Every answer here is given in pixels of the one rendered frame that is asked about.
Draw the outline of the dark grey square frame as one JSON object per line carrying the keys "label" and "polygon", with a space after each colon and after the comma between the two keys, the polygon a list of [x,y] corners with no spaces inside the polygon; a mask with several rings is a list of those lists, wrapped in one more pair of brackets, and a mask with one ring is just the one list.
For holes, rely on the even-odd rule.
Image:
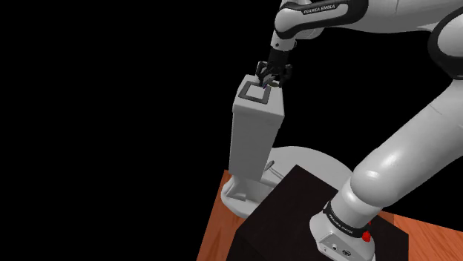
{"label": "dark grey square frame", "polygon": [[246,81],[243,88],[239,92],[238,96],[241,99],[245,99],[245,100],[261,103],[263,105],[267,105],[268,101],[269,101],[270,93],[271,93],[271,88],[270,87],[265,87],[264,92],[263,92],[263,97],[262,98],[257,98],[257,97],[254,97],[254,96],[249,96],[247,94],[248,90],[249,90],[249,88],[251,86],[259,87],[258,83],[251,82],[251,81]]}

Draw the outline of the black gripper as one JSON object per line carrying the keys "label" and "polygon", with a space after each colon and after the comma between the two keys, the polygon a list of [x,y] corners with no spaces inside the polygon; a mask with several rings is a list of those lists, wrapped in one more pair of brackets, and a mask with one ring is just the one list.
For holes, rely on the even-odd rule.
{"label": "black gripper", "polygon": [[276,50],[272,48],[269,53],[268,62],[258,62],[255,75],[260,86],[267,86],[274,74],[278,87],[283,87],[292,77],[293,66],[288,64],[289,51]]}

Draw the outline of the black robot stand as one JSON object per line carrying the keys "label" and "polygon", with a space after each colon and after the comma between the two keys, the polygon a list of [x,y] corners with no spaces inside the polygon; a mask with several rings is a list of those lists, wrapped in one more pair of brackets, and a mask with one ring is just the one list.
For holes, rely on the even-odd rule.
{"label": "black robot stand", "polygon": [[296,165],[237,229],[226,261],[332,261],[309,221],[337,192]]}

